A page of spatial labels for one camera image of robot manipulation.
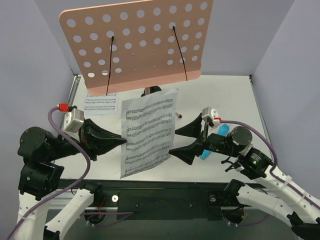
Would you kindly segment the pink perforated music stand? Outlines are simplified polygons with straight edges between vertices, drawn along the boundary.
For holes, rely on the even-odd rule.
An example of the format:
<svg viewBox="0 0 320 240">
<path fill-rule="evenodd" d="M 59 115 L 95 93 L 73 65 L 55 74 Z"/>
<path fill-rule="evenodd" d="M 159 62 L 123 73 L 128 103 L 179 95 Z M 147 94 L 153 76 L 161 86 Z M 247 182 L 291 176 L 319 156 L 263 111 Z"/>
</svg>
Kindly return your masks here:
<svg viewBox="0 0 320 240">
<path fill-rule="evenodd" d="M 59 23 L 92 96 L 198 79 L 211 0 L 67 9 Z"/>
</svg>

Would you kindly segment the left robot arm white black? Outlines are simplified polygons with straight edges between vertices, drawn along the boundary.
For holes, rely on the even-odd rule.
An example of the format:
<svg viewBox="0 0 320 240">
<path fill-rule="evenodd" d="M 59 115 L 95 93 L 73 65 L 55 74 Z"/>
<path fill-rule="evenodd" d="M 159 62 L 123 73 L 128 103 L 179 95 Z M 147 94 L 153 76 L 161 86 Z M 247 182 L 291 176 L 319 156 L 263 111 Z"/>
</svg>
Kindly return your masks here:
<svg viewBox="0 0 320 240">
<path fill-rule="evenodd" d="M 96 161 L 114 148 L 125 144 L 126 139 L 86 119 L 78 130 L 79 139 L 66 133 L 54 136 L 51 132 L 34 126 L 20 137 L 18 155 L 24 166 L 18 184 L 19 211 L 15 240 L 62 240 L 73 223 L 90 205 L 97 206 L 103 200 L 102 185 L 78 180 L 80 192 L 47 222 L 52 198 L 56 197 L 63 166 L 55 160 L 83 154 L 88 161 Z"/>
</svg>

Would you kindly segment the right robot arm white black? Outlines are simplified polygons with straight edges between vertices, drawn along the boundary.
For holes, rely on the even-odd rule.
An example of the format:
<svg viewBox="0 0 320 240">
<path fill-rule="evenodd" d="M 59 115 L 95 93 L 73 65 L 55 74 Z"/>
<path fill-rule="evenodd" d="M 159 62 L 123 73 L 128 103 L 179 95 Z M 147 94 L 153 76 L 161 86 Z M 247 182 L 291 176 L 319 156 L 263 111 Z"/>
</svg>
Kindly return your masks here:
<svg viewBox="0 0 320 240">
<path fill-rule="evenodd" d="M 195 142 L 171 149 L 172 156 L 191 165 L 205 150 L 225 155 L 221 163 L 229 164 L 227 172 L 235 170 L 273 193 L 265 194 L 232 179 L 223 192 L 226 203 L 239 202 L 263 211 L 287 224 L 303 240 L 320 238 L 320 200 L 280 170 L 274 148 L 256 129 L 203 112 L 175 134 L 195 138 Z"/>
</svg>

